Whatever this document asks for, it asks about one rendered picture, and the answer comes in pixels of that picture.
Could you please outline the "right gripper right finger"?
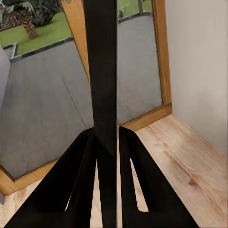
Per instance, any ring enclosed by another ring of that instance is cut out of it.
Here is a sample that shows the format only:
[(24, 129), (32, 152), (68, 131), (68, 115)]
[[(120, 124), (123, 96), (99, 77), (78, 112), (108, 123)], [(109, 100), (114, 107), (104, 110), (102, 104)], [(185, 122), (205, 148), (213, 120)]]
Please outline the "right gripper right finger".
[[(137, 134), (118, 127), (123, 228), (199, 228)], [(139, 211), (132, 159), (149, 211)]]

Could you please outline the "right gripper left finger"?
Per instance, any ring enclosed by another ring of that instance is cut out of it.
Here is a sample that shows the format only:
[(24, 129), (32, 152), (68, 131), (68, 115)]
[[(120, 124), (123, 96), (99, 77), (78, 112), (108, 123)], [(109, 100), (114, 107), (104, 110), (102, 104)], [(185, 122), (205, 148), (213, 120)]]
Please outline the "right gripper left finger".
[(91, 127), (77, 136), (4, 228), (90, 228), (96, 159)]

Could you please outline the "poster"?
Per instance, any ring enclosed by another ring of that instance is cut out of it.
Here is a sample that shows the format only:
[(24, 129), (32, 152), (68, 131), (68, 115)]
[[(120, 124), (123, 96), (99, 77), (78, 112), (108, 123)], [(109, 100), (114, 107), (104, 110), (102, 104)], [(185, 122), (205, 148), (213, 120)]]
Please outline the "poster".
[(117, 228), (118, 0), (82, 0), (103, 228)]

